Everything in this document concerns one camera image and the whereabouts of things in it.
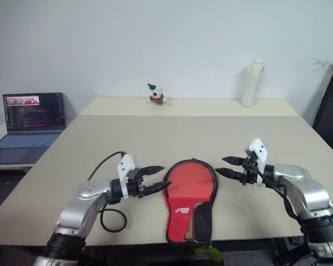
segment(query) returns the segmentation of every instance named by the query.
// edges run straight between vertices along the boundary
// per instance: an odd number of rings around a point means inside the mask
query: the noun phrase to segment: laptop
[[[34,164],[65,129],[62,93],[4,94],[0,165]]]

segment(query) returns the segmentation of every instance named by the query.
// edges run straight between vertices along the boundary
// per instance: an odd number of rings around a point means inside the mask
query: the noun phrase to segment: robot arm
[[[319,260],[333,259],[333,206],[327,190],[299,166],[265,164],[260,170],[259,160],[266,160],[266,157],[261,159],[258,156],[260,150],[264,154],[264,145],[256,139],[246,149],[247,158],[223,158],[232,165],[242,165],[243,173],[229,168],[216,170],[225,177],[239,180],[243,185],[263,183],[266,187],[274,189],[283,198],[289,216],[300,224],[312,254]]]
[[[77,189],[75,198],[60,214],[43,254],[34,266],[77,266],[96,217],[108,204],[119,203],[121,198],[140,198],[159,192],[171,182],[142,185],[143,176],[155,174],[164,168],[149,166],[136,168],[130,155],[124,155],[118,166],[119,178],[113,180],[89,180]]]

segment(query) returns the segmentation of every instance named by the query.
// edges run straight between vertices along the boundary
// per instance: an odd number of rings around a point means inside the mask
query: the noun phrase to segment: laptop screen
[[[62,93],[5,94],[3,100],[8,132],[65,129]]]

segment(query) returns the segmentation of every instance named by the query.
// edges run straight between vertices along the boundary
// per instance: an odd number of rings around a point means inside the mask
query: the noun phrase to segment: cable
[[[264,183],[266,185],[268,185],[270,188],[272,188],[273,190],[275,190],[275,192],[284,200],[284,205],[285,205],[285,210],[287,215],[289,215],[292,219],[299,221],[298,216],[294,213],[294,211],[292,210],[292,206],[290,201],[287,198],[287,190],[286,187],[284,187],[284,193],[281,193],[281,191],[279,190],[279,188],[275,185],[275,182],[273,180],[270,180],[268,178],[264,178],[263,173],[261,173],[259,171],[259,169],[255,168],[257,174],[263,179]]]
[[[121,232],[127,226],[127,217],[126,217],[126,215],[123,212],[119,211],[118,209],[105,209],[106,206],[107,206],[107,203],[104,205],[104,207],[101,209],[101,211],[99,211],[99,213],[100,213],[100,224],[101,224],[102,228],[104,228],[107,232],[110,232],[110,233]],[[109,229],[105,226],[104,219],[103,219],[104,218],[104,212],[109,212],[109,211],[117,212],[117,213],[122,215],[122,217],[124,219],[124,224],[121,228],[119,228],[119,229]]]
[[[105,159],[103,159],[101,161],[101,163],[98,164],[97,167],[95,167],[94,171],[90,174],[89,178],[88,178],[88,181],[91,180],[93,178],[93,176],[95,175],[96,171],[100,168],[100,166],[106,162],[108,159],[110,159],[111,157],[117,155],[117,154],[121,154],[121,157],[123,157],[126,153],[124,151],[117,151],[117,152],[114,152],[113,154],[107,156]]]
[[[97,167],[95,167],[94,171],[90,174],[90,176],[89,176],[89,178],[88,178],[88,181],[91,180],[91,179],[93,178],[93,176],[94,176],[94,174],[96,173],[96,171],[100,168],[100,166],[101,166],[104,162],[106,162],[108,159],[110,159],[111,157],[113,157],[113,156],[115,156],[115,155],[117,155],[117,154],[121,154],[121,157],[123,157],[126,153],[125,153],[124,151],[117,151],[117,152],[114,152],[113,154],[107,156],[105,159],[103,159],[103,160],[98,164]],[[101,224],[102,228],[104,228],[104,230],[106,230],[107,232],[110,232],[110,233],[121,232],[121,231],[127,226],[127,217],[126,217],[126,215],[125,215],[123,212],[119,211],[118,209],[105,209],[107,205],[108,205],[108,203],[106,203],[106,204],[102,207],[102,209],[99,211],[99,213],[100,213],[100,224]],[[104,224],[104,212],[108,212],[108,211],[111,211],[111,212],[117,212],[117,213],[119,213],[119,214],[122,215],[122,217],[123,217],[123,219],[124,219],[124,225],[123,225],[121,228],[119,228],[119,229],[109,229],[109,228],[107,228],[107,227],[105,226],[105,224]]]

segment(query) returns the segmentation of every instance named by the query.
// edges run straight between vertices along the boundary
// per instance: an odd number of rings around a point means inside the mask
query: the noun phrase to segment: small white dog figurine
[[[158,104],[158,105],[163,105],[167,101],[167,97],[163,95],[163,87],[157,88],[157,86],[149,84],[148,87],[150,89],[150,97],[149,99]]]

